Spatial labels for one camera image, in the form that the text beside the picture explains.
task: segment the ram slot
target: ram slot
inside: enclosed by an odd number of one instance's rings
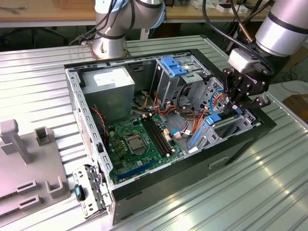
[[[147,133],[149,134],[151,140],[158,148],[161,157],[165,157],[167,154],[171,154],[172,151],[167,144],[165,138],[160,133],[159,129],[157,128],[154,121],[151,118],[145,118],[141,120],[144,128],[146,129]]]

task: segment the slotted aluminum surface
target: slotted aluminum surface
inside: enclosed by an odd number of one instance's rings
[[[220,69],[226,56],[200,36],[130,41],[132,55],[198,48]],[[93,60],[87,46],[0,53],[0,121],[15,118],[20,134],[54,130],[73,189],[72,171],[88,163],[71,111],[63,64]],[[103,213],[85,221],[70,198],[2,230],[308,230],[307,130],[276,103],[264,111],[277,127],[238,161],[111,226]]]

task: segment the desk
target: desk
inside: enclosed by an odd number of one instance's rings
[[[200,36],[128,42],[132,55],[192,48],[198,48],[220,70],[229,66],[227,56]],[[63,65],[92,60],[88,46],[0,53],[0,120],[15,118],[23,134],[31,128],[52,128],[71,190],[72,171],[89,159],[72,114]],[[306,231],[308,132],[276,102],[263,110],[277,126],[240,159],[116,226],[106,212],[84,220],[72,194],[1,231]]]
[[[207,16],[211,22],[230,22],[234,19],[232,13],[222,13],[216,9],[209,8],[206,10]],[[246,18],[250,12],[246,14],[239,14],[240,18]],[[267,11],[262,11],[256,15],[252,21],[264,21],[268,15]],[[193,6],[173,6],[167,7],[167,23],[197,23],[205,22],[202,11]]]
[[[216,9],[207,9],[208,16],[213,22],[232,21],[234,15],[222,13]],[[263,21],[267,11],[255,17],[256,21]],[[167,7],[165,23],[193,23],[205,22],[202,11],[193,6]],[[86,26],[95,24],[93,10],[62,10],[57,0],[28,0],[27,9],[21,14],[0,11],[0,27],[36,27],[36,26]]]

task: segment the yellow wire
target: yellow wire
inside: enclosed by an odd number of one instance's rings
[[[143,108],[145,108],[146,105],[148,104],[148,99],[149,99],[149,96],[147,95],[146,98],[145,98],[144,104],[141,107],[139,107],[138,109],[142,110]]]

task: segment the white label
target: white label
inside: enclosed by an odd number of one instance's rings
[[[108,84],[116,84],[123,81],[123,77],[126,77],[126,73],[123,68],[110,69],[108,72],[96,74],[93,76],[97,86],[103,86]]]
[[[197,147],[193,147],[192,149],[190,149],[188,152],[189,153],[194,153],[195,151],[198,151]]]

